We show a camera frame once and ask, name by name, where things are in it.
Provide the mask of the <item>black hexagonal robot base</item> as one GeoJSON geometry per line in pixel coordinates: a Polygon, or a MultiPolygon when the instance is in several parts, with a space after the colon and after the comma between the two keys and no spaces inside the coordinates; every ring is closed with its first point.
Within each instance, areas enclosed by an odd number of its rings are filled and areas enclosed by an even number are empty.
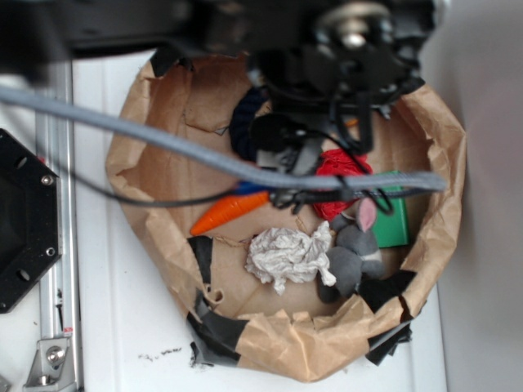
{"type": "Polygon", "coordinates": [[[60,257],[59,177],[1,130],[1,313],[11,312],[60,257]]]}

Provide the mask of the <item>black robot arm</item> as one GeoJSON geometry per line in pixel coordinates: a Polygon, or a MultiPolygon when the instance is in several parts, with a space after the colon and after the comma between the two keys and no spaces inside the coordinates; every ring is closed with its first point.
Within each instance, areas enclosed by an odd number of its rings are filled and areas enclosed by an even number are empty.
{"type": "Polygon", "coordinates": [[[371,113],[417,90],[440,1],[4,1],[1,70],[32,82],[51,62],[157,51],[157,63],[247,56],[273,114],[251,137],[258,162],[309,172],[332,124],[354,154],[373,148],[371,113]]]}

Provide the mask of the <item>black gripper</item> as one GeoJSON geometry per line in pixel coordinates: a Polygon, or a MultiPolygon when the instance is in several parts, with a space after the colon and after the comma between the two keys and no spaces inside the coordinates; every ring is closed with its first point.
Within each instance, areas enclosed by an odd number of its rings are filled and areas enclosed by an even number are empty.
{"type": "MultiPolygon", "coordinates": [[[[275,109],[357,106],[359,154],[373,149],[372,108],[394,104],[424,85],[419,53],[434,31],[432,1],[297,1],[282,21],[263,26],[263,46],[248,56],[248,76],[275,109]]],[[[259,167],[315,174],[323,133],[282,114],[249,128],[259,167]]]]}

